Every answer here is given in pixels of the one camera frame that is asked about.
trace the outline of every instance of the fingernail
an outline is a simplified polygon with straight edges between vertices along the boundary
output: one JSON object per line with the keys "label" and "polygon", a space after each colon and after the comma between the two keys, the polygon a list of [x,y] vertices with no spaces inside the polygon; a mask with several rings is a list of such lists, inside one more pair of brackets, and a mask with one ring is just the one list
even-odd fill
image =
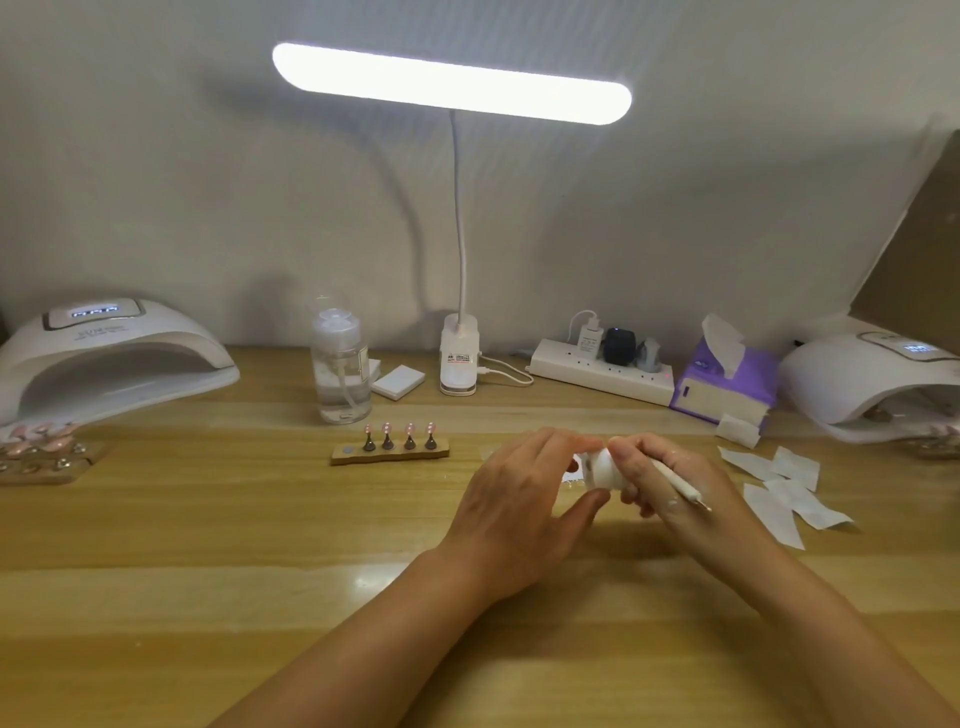
{"label": "fingernail", "polygon": [[619,437],[614,437],[607,443],[607,450],[613,457],[627,457],[631,449],[630,444]]}

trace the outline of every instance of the forearm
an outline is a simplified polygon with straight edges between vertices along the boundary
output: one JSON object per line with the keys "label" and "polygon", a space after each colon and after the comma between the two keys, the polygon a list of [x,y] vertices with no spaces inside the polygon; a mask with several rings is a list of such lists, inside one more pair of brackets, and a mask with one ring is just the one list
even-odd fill
{"label": "forearm", "polygon": [[778,562],[747,600],[786,639],[832,723],[957,728],[960,717],[827,582]]}
{"label": "forearm", "polygon": [[486,606],[465,575],[428,551],[211,728],[396,725]]}

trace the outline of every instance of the black charger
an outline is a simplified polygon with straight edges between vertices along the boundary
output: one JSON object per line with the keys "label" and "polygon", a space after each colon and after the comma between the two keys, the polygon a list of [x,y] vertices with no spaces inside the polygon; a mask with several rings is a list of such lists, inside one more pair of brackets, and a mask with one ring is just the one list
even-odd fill
{"label": "black charger", "polygon": [[636,336],[628,328],[608,328],[603,340],[603,360],[625,367],[636,359]]}

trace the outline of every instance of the uv nail lamp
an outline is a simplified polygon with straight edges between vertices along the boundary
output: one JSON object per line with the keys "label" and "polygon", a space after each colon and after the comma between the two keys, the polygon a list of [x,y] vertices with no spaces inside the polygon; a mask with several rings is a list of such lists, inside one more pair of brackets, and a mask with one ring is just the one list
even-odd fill
{"label": "uv nail lamp", "polygon": [[801,412],[848,443],[960,424],[960,356],[889,331],[804,344],[781,362],[780,383]]}
{"label": "uv nail lamp", "polygon": [[239,378],[209,331],[160,303],[52,308],[0,348],[0,425],[88,423]]}

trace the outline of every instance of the clear plastic bottle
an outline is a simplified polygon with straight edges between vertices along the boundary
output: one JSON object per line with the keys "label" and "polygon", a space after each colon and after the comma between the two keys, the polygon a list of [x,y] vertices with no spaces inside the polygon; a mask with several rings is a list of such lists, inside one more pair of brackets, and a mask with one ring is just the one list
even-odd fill
{"label": "clear plastic bottle", "polygon": [[346,425],[370,414],[370,363],[360,320],[343,308],[328,308],[313,320],[313,376],[320,416]]}

